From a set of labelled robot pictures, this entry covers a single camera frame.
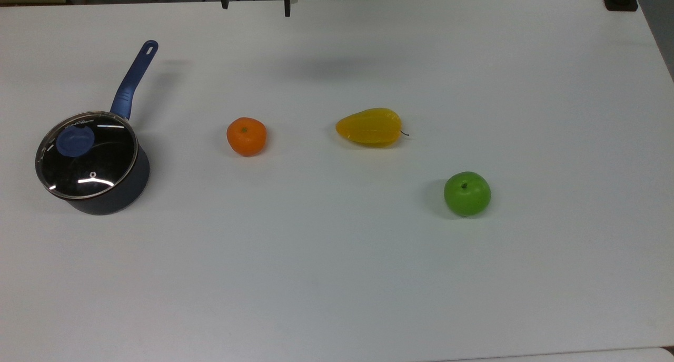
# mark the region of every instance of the white table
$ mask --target white table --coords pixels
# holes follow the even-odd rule
[[[41,187],[149,38],[129,208]],[[674,85],[601,0],[0,8],[0,359],[447,360],[674,344]],[[337,120],[401,115],[362,149]],[[241,116],[267,150],[224,144]],[[443,183],[493,188],[475,219]]]

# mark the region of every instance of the blue handle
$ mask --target blue handle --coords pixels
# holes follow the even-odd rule
[[[116,115],[121,115],[128,120],[131,117],[131,101],[133,100],[133,93],[135,88],[140,83],[140,79],[143,78],[147,67],[150,65],[154,54],[157,53],[159,48],[156,41],[147,41],[138,52],[138,55],[133,60],[133,64],[130,69],[128,69],[127,75],[122,80],[120,88],[117,89],[117,94],[115,95],[115,100],[113,101],[113,107],[110,109],[110,112],[113,112]]]

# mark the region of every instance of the saucepan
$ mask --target saucepan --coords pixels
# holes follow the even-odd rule
[[[150,177],[150,162],[128,118],[133,93],[158,44],[147,41],[120,88],[110,112],[73,115],[44,136],[36,157],[38,178],[53,196],[84,213],[115,213],[133,203]]]

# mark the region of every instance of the green apple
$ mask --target green apple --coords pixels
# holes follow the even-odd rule
[[[474,172],[461,172],[445,183],[445,202],[460,216],[473,216],[483,211],[491,200],[489,184]]]

